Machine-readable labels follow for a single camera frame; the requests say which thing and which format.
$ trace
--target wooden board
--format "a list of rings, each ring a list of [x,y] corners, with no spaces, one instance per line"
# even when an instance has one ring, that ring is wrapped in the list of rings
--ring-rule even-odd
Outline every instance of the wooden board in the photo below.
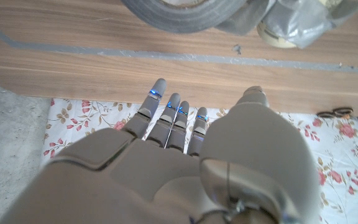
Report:
[[[358,114],[358,73],[63,54],[0,40],[0,86],[19,94],[140,103],[159,77],[168,82],[166,96],[179,92],[191,106],[230,108],[246,88],[261,85],[277,111],[353,106]]]
[[[154,52],[335,63],[358,67],[358,14],[307,49],[276,49],[253,30],[245,37],[209,29],[169,34],[148,26],[120,0],[0,0],[0,29],[24,42]]]

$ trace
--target robot finger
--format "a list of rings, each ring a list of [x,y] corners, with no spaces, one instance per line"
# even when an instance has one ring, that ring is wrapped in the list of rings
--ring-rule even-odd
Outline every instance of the robot finger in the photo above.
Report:
[[[161,114],[160,119],[157,120],[146,141],[156,144],[164,148],[167,143],[169,133],[172,129],[173,120],[178,111],[180,103],[180,95],[178,93],[172,94],[169,98],[167,107]]]
[[[261,105],[269,107],[266,94],[260,86],[248,88],[236,104],[239,103],[260,103]]]
[[[166,81],[163,78],[158,79],[142,103],[142,106],[140,106],[138,112],[125,124],[122,130],[131,133],[136,138],[143,137],[166,87]]]
[[[189,103],[183,101],[180,103],[177,117],[173,123],[171,134],[169,135],[166,148],[178,149],[183,152],[185,148],[187,115],[189,113]]]
[[[208,119],[206,108],[198,109],[196,121],[194,122],[193,132],[191,133],[187,154],[190,156],[199,156],[201,145],[206,133],[206,120]]]

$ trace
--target floral tablecloth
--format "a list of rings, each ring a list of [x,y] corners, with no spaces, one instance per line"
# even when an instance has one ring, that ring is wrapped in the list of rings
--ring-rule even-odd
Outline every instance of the floral tablecloth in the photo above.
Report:
[[[41,166],[64,147],[99,129],[121,129],[139,107],[131,103],[53,99]],[[147,133],[163,109],[164,106],[157,109]],[[197,108],[190,108],[186,148],[196,111]],[[208,108],[208,123],[227,112]],[[280,114],[299,130],[314,155],[322,186],[319,196],[321,223],[358,223],[358,121],[319,119],[310,114]]]

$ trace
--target robotic hand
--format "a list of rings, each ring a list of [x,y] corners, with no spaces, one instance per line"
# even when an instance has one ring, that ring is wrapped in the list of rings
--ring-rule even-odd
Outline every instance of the robotic hand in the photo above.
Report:
[[[249,88],[206,132],[174,93],[146,141],[165,91],[159,79],[121,131],[103,129],[64,149],[0,223],[316,223],[318,180],[299,132]]]

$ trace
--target duct tape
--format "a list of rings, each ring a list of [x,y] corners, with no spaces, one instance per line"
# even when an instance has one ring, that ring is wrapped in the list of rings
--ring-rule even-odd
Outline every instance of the duct tape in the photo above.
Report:
[[[246,0],[121,0],[144,22],[167,32],[192,33],[217,26]]]

